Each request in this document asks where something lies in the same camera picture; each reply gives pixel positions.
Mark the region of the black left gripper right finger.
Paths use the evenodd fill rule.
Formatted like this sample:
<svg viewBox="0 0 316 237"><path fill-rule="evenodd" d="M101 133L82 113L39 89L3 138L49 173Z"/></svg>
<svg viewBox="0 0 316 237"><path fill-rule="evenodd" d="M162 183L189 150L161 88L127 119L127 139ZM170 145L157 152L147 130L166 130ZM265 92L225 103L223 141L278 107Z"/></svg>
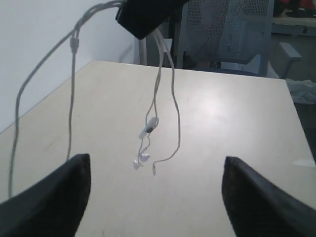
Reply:
<svg viewBox="0 0 316 237"><path fill-rule="evenodd" d="M316 211L237 157L226 157L223 203L237 237L314 237Z"/></svg>

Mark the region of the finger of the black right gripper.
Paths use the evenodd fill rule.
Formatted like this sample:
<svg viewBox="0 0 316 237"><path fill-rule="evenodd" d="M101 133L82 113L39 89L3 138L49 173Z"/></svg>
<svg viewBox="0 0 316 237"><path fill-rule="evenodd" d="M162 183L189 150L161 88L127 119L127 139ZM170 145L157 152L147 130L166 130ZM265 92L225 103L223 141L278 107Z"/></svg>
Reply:
<svg viewBox="0 0 316 237"><path fill-rule="evenodd" d="M139 40L152 33L188 0L125 0L116 21Z"/></svg>

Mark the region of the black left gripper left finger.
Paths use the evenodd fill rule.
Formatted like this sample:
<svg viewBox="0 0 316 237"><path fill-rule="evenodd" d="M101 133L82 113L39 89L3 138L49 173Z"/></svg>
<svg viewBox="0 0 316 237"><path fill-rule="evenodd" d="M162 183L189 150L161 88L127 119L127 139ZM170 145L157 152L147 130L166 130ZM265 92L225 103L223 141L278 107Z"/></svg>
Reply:
<svg viewBox="0 0 316 237"><path fill-rule="evenodd" d="M89 154L78 154L0 205L2 237L73 237L91 190Z"/></svg>

